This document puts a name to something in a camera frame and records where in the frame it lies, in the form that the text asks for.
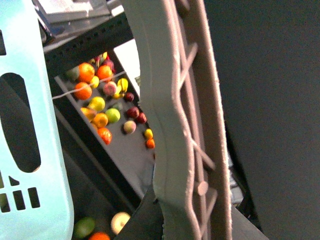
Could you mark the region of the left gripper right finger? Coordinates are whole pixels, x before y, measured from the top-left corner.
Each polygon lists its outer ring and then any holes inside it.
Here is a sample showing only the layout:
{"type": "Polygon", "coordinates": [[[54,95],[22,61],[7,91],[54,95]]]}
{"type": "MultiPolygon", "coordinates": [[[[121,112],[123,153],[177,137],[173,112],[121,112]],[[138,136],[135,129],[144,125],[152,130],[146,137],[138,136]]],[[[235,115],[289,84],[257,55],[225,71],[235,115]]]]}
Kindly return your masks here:
{"type": "Polygon", "coordinates": [[[320,3],[207,0],[225,122],[264,234],[320,237],[320,3]]]}

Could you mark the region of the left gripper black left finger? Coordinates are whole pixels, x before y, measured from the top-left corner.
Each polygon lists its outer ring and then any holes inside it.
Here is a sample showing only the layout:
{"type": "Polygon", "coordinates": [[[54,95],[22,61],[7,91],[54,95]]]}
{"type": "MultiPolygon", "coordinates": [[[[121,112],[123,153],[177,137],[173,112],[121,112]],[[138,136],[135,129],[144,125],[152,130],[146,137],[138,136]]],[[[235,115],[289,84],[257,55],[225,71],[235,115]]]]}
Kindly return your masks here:
{"type": "MultiPolygon", "coordinates": [[[[231,206],[233,240],[266,240],[267,237],[231,206]]],[[[188,218],[165,214],[150,186],[140,205],[116,236],[117,240],[195,240],[188,218]]]]}

